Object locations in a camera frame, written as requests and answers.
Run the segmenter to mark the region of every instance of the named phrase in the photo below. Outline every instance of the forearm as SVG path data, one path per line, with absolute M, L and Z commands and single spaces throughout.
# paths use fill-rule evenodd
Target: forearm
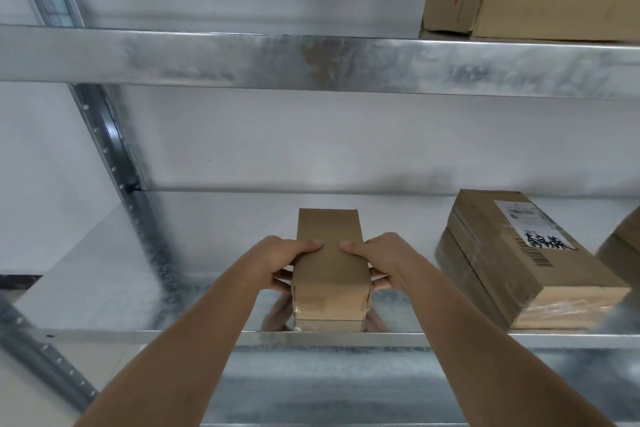
M 197 426 L 260 290 L 242 267 L 134 358 L 76 424 Z
M 470 425 L 611 425 L 426 259 L 399 279 Z

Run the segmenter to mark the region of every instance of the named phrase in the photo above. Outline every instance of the label sticker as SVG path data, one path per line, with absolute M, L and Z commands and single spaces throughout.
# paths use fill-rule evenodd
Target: label sticker
M 517 201 L 496 201 L 495 204 L 526 245 L 553 250 L 576 250 L 535 204 Z

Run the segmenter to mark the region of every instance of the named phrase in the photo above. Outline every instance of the galvanized steel shelf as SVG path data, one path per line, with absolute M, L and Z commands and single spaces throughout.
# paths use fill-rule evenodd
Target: galvanized steel shelf
M 0 26 L 0 80 L 640 98 L 640 47 Z
M 37 339 L 118 341 L 153 339 L 192 304 L 244 251 L 264 236 L 292 237 L 298 208 L 357 208 L 366 237 L 395 230 L 420 253 L 435 253 L 453 197 L 247 192 L 146 192 L 156 203 L 173 257 L 153 240 L 141 243 L 122 206 L 114 210 L 38 281 L 17 307 Z M 596 252 L 640 199 L 535 199 L 565 229 Z M 584 220 L 598 216 L 598 220 Z M 164 264 L 159 268 L 157 263 Z M 376 317 L 359 334 L 273 332 L 289 315 L 276 314 L 280 294 L 262 291 L 240 346 L 426 347 L 406 296 L 374 293 Z M 640 304 L 632 294 L 596 330 L 514 332 L 529 348 L 640 348 Z M 280 323 L 275 324 L 276 316 Z

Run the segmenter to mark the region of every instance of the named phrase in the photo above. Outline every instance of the metal shelf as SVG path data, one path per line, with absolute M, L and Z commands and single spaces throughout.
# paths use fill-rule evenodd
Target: metal shelf
M 395 230 L 428 259 L 453 197 L 247 192 L 135 192 L 154 203 L 173 257 L 138 240 L 122 206 L 114 210 L 21 298 L 17 307 L 37 339 L 148 342 L 170 325 L 233 261 L 269 234 L 292 237 L 298 208 L 357 208 L 366 237 Z M 638 199 L 536 199 L 594 252 Z M 598 220 L 585 217 L 598 216 Z M 279 294 L 262 291 L 240 346 L 428 346 L 406 296 L 374 294 L 379 316 L 359 334 L 271 332 Z M 592 332 L 514 332 L 529 348 L 640 348 L 640 306 L 625 300 Z
M 0 26 L 0 80 L 638 99 L 640 47 Z

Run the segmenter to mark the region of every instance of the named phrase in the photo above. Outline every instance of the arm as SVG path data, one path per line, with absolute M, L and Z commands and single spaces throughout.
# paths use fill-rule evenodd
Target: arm
M 224 272 L 178 321 L 105 387 L 76 427 L 199 426 L 261 289 L 287 292 L 278 278 L 314 241 L 267 237 Z
M 340 247 L 407 294 L 471 426 L 612 425 L 397 234 Z

